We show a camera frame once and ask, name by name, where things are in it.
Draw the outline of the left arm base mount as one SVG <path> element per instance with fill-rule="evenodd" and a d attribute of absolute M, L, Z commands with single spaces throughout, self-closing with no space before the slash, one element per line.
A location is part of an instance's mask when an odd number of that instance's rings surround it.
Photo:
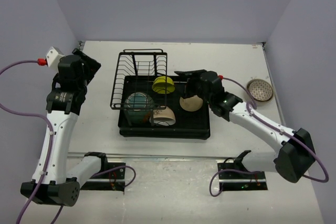
<path fill-rule="evenodd" d="M 122 191 L 125 189 L 125 168 L 89 179 L 80 190 Z"/>

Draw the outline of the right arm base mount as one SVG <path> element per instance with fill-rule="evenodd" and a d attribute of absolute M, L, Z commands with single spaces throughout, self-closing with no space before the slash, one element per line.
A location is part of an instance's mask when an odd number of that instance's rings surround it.
<path fill-rule="evenodd" d="M 251 151 L 243 151 L 237 157 L 229 157 L 217 162 L 218 171 L 234 169 L 241 172 L 249 172 L 242 164 L 246 155 Z M 219 191 L 257 191 L 268 190 L 264 172 L 257 174 L 241 174 L 237 172 L 224 172 L 218 175 Z"/>

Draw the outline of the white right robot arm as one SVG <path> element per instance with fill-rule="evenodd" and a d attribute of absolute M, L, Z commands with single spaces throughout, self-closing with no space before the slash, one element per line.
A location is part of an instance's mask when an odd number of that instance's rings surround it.
<path fill-rule="evenodd" d="M 243 127 L 269 145 L 273 152 L 248 153 L 235 158 L 234 172 L 239 178 L 246 178 L 252 172 L 272 171 L 285 180 L 296 183 L 318 159 L 308 131 L 293 130 L 263 116 L 256 110 L 253 101 L 244 102 L 238 96 L 225 91 L 223 77 L 214 71 L 177 71 L 187 80 L 184 98 L 194 95 L 207 102 L 218 117 Z"/>

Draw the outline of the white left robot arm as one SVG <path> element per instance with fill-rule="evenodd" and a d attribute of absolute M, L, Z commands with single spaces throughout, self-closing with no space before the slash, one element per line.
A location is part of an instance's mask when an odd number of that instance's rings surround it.
<path fill-rule="evenodd" d="M 46 99 L 47 131 L 36 170 L 31 181 L 22 183 L 20 193 L 40 205 L 72 207 L 91 177 L 104 178 L 109 172 L 106 154 L 99 152 L 88 152 L 74 168 L 66 168 L 71 135 L 87 86 L 101 64 L 78 48 L 64 56 L 52 47 L 46 61 L 57 71 Z"/>

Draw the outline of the yellow green bowl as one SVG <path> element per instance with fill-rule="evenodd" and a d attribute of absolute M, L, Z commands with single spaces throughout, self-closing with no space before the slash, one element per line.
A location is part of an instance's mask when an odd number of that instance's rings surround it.
<path fill-rule="evenodd" d="M 160 76 L 154 80 L 152 90 L 158 94 L 170 94 L 175 91 L 175 84 L 170 77 Z"/>

